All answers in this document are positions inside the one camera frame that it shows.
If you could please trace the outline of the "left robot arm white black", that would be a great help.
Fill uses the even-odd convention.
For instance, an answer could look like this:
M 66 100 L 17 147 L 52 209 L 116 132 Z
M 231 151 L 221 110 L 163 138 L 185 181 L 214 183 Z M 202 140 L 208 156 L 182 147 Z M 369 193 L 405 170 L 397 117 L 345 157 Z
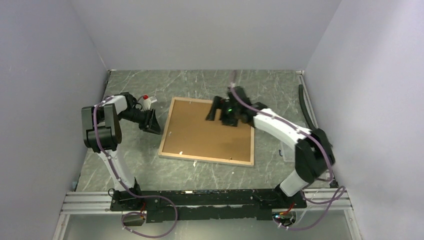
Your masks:
M 141 131 L 160 135 L 162 129 L 152 107 L 157 101 L 155 96 L 136 98 L 129 92 L 122 92 L 81 110 L 83 142 L 106 165 L 113 179 L 113 199 L 123 201 L 130 210 L 139 209 L 144 197 L 121 153 L 123 135 L 120 121 L 136 123 Z

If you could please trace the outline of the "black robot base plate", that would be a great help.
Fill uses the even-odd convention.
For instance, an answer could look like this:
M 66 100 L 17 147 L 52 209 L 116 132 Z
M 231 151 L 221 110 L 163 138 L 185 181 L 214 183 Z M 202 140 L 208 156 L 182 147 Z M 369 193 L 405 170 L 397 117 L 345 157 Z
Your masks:
M 145 210 L 148 223 L 188 220 L 256 219 L 270 221 L 277 212 L 304 209 L 306 201 L 298 192 L 286 197 L 272 188 L 226 190 L 141 191 L 142 198 L 110 203 L 112 212 Z

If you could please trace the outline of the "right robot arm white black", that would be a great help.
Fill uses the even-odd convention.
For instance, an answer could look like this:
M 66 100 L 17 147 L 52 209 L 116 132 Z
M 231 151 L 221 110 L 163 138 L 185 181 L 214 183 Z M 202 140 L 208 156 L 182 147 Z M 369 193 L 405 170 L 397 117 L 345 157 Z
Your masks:
M 275 188 L 275 202 L 282 208 L 293 203 L 295 194 L 319 180 L 335 163 L 331 145 L 322 129 L 301 127 L 261 102 L 252 103 L 241 86 L 229 87 L 226 98 L 216 95 L 205 119 L 214 121 L 217 110 L 221 111 L 219 120 L 224 126 L 236 127 L 242 122 L 293 149 L 294 170 Z

